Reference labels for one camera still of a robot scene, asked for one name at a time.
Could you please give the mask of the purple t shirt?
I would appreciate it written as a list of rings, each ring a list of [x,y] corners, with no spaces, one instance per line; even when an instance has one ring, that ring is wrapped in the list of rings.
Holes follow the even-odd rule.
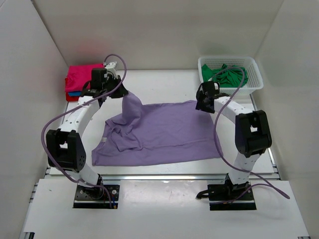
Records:
[[[196,101],[144,105],[133,93],[121,114],[105,121],[92,150],[94,166],[150,166],[218,158],[217,136],[209,113]]]

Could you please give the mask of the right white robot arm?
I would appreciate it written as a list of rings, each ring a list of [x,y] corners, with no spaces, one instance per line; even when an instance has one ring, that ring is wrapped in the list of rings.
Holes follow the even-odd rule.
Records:
[[[234,123],[234,141],[238,151],[235,162],[229,164],[231,170],[226,174],[224,183],[199,192],[196,198],[211,198],[217,204],[221,201],[216,197],[221,195],[224,203],[231,203],[251,190],[251,171],[260,156],[272,145],[267,115],[263,110],[253,111],[233,101],[231,96],[220,92],[216,82],[201,83],[196,100],[197,110],[217,113],[216,120],[224,116]]]

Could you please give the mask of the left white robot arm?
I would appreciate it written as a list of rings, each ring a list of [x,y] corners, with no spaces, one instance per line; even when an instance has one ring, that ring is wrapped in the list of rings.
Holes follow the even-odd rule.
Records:
[[[93,200],[106,195],[102,176],[86,163],[82,135],[105,100],[122,98],[128,94],[114,63],[91,71],[91,80],[83,86],[76,108],[56,130],[46,134],[46,152],[50,166],[60,170],[72,182],[82,186],[82,191]]]

